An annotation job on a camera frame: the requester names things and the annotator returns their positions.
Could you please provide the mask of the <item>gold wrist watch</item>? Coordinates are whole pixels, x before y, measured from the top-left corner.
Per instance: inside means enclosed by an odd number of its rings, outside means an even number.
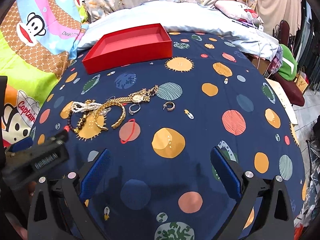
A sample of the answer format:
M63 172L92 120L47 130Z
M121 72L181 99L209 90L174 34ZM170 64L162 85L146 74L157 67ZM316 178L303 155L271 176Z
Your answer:
M154 85L150 89L143 88L137 92L131 93L128 96L118 97L114 99L108 100L108 102L117 102L117 103L142 103L142 102L149 102L151 97L155 96L158 92L158 85Z

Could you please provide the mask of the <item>hoop earring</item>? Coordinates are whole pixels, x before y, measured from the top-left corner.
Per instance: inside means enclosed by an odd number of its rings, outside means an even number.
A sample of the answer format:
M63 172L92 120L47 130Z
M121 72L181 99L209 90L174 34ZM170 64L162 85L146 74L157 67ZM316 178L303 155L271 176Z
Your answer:
M173 111L175 107L175 103L171 101L167 101L163 104L163 110L167 110L168 112Z

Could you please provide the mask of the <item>navy planet print bedsheet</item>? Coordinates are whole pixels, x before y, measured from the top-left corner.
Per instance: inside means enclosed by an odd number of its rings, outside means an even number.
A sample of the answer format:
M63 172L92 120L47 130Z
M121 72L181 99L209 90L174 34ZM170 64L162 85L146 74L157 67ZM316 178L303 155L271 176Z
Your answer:
M281 176L292 213L303 206L304 165L292 122L268 81L231 41L171 33L169 59L89 75L83 54L64 73L36 120L36 144L62 129L69 160L56 179L104 149L109 169L88 209L109 239L211 239L231 212L210 151L245 171ZM110 99L158 85L149 102ZM171 112L163 110L175 103Z

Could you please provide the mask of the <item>colourful monkey cartoon blanket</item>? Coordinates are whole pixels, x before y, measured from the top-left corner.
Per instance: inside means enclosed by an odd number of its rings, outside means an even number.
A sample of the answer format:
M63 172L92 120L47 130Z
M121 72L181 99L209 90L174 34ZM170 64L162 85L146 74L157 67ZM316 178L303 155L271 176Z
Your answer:
M1 23L4 146L28 137L87 25L85 0L16 0Z

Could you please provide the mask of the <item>red cardboard tray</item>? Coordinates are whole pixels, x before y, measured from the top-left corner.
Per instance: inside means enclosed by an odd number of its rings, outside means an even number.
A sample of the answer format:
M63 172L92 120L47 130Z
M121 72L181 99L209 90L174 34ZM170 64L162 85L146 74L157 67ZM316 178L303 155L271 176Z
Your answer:
M105 34L82 59L88 74L172 57L172 40L159 23Z

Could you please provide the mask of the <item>dark red chair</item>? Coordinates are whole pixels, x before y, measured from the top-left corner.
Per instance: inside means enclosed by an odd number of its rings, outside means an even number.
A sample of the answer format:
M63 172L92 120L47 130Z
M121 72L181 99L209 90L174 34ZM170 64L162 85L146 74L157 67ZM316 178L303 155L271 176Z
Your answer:
M279 33L277 34L277 38L279 38L279 44L284 44L285 46L288 47L289 36L290 36L290 26L285 20L282 20L279 25ZM304 106L305 99L303 97L303 93L295 84L294 80L293 81L285 80L277 73L277 71L273 74L273 78L280 83L286 96L289 99L289 102L292 105L296 105L299 107Z

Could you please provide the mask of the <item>green cloth item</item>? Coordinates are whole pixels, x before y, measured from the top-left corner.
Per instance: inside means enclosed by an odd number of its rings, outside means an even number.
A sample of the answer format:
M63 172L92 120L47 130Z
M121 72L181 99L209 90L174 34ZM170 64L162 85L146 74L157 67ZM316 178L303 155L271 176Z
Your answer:
M280 44L283 49L283 63L277 73L287 81L293 81L297 74L297 62L291 50L284 44Z

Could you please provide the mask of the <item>white pillow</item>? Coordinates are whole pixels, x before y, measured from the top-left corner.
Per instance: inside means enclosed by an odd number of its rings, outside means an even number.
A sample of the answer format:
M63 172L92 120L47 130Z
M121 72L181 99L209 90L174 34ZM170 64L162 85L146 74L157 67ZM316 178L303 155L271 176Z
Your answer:
M148 24L161 24L168 32L219 35L237 45L256 40L255 31L225 16L221 11L197 3L146 2L122 9L90 23L78 44L78 51L91 48L105 34Z

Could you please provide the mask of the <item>light blue crumpled sheet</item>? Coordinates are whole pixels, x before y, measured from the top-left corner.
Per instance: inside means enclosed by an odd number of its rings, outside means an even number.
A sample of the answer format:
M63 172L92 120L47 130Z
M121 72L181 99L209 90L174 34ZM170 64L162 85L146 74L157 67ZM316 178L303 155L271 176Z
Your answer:
M280 57L283 49L279 42L270 35L253 28L240 28L223 33L241 52L255 55L268 61Z

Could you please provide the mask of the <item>pink cartoon pillow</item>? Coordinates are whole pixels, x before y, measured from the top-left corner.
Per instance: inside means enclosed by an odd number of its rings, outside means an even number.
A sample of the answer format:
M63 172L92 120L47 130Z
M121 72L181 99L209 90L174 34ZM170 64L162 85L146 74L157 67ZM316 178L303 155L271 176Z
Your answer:
M258 13L243 3L230 0L218 0L214 6L231 19L257 26L264 24L264 21Z

